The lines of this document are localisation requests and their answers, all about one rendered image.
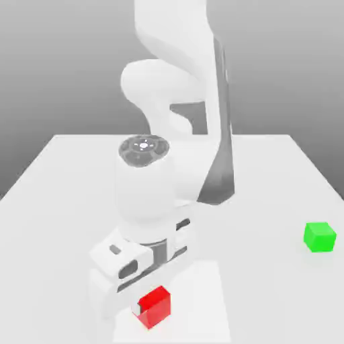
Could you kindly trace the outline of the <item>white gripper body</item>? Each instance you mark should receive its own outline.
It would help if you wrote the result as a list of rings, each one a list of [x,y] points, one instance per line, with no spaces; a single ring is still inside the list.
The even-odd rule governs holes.
[[[89,297],[101,319],[113,319],[119,311],[139,301],[159,286],[166,286],[178,273],[189,267],[192,257],[186,245],[162,264],[153,263],[124,279],[110,278],[98,267],[89,272]]]

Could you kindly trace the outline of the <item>small red cube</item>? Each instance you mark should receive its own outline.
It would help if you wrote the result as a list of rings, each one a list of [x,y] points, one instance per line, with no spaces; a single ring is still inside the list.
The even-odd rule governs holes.
[[[159,286],[143,296],[138,302],[142,306],[142,313],[137,319],[151,329],[171,314],[171,294]]]

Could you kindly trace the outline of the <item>small green cube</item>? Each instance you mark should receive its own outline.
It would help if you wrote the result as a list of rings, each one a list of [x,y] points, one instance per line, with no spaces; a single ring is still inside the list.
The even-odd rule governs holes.
[[[313,253],[331,252],[337,233],[327,222],[307,222],[304,229],[304,243]]]

